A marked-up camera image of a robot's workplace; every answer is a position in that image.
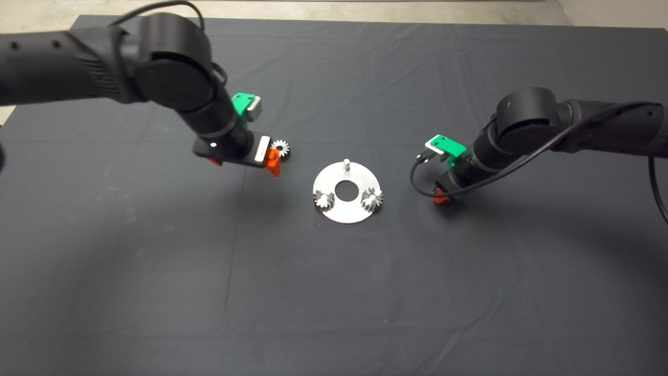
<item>small metal gear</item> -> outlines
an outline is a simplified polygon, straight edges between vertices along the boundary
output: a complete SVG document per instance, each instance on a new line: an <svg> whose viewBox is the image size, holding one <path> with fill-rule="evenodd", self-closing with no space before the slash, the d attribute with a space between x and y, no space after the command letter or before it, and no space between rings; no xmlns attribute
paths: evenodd
<svg viewBox="0 0 668 376"><path fill-rule="evenodd" d="M279 157L282 161L286 161L290 158L290 144L283 140L276 140L271 143L271 149L277 149L279 151Z"/></svg>
<svg viewBox="0 0 668 376"><path fill-rule="evenodd" d="M380 205L383 205L383 192L375 190L375 188L367 188L362 193L362 206L364 210L374 212L380 208Z"/></svg>
<svg viewBox="0 0 668 376"><path fill-rule="evenodd" d="M330 210L334 206L334 193L322 193L316 191L313 195L313 203L319 211Z"/></svg>

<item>black robotic arm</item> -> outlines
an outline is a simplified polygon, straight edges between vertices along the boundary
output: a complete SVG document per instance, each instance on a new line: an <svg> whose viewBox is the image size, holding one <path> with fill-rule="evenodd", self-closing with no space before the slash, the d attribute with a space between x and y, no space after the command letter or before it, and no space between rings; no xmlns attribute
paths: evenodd
<svg viewBox="0 0 668 376"><path fill-rule="evenodd" d="M137 34L110 25L0 35L0 106L84 98L153 101L174 109L197 134L193 151L199 157L267 167L271 138L247 129L260 97L230 98L225 84L203 29L171 13L143 18Z"/></svg>
<svg viewBox="0 0 668 376"><path fill-rule="evenodd" d="M440 140L446 147L440 147L434 140ZM433 138L426 146L417 156L410 180L419 193L437 203L461 199L466 193L511 174L547 150L566 153L594 150L649 157L653 192L668 222L654 174L654 158L668 158L668 118L664 106L658 103L557 102L550 90L526 88L499 102L491 121L470 147L443 136ZM436 179L432 192L423 191L415 183L415 170L438 154L442 155L442 161L449 158L451 168Z"/></svg>

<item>green bracket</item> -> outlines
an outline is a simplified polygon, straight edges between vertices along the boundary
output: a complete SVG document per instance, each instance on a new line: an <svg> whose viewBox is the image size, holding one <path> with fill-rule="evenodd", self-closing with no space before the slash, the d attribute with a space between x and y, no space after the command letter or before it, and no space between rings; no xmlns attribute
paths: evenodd
<svg viewBox="0 0 668 376"><path fill-rule="evenodd" d="M239 121L244 128L248 127L248 122L252 122L260 115L260 97L255 94L236 93L232 97L232 105L239 114Z"/></svg>
<svg viewBox="0 0 668 376"><path fill-rule="evenodd" d="M447 155L448 164L451 167L457 163L459 158L466 151L466 147L464 145L440 134L437 134L434 138L427 141L425 146L443 156L443 159L445 159Z"/></svg>

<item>black tablecloth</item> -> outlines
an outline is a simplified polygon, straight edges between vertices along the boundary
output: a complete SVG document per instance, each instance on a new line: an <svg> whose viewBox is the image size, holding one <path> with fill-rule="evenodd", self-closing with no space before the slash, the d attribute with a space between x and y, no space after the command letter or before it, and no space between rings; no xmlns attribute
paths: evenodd
<svg viewBox="0 0 668 376"><path fill-rule="evenodd" d="M470 143L519 88L668 103L665 30L211 19L207 34L229 91L263 97L251 126L292 144L283 176L192 156L154 104L19 107L0 131L0 374L668 373L668 231L645 159L545 154L445 211L407 176L425 140ZM344 158L385 192L355 225L311 201Z"/></svg>

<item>metal disc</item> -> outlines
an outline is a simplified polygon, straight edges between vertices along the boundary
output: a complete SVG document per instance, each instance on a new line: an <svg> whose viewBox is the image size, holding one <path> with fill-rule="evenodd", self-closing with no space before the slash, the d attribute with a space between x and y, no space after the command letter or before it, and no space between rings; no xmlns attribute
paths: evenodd
<svg viewBox="0 0 668 376"><path fill-rule="evenodd" d="M359 163L348 163L348 170L344 162L332 163L320 171L313 183L313 194L316 191L334 193L333 207L323 214L339 223L357 223L367 219L373 213L364 210L361 204L362 193L367 188L380 191L378 179L368 168ZM357 197L353 201L343 201L336 196L336 186L342 181L351 181L357 186Z"/></svg>

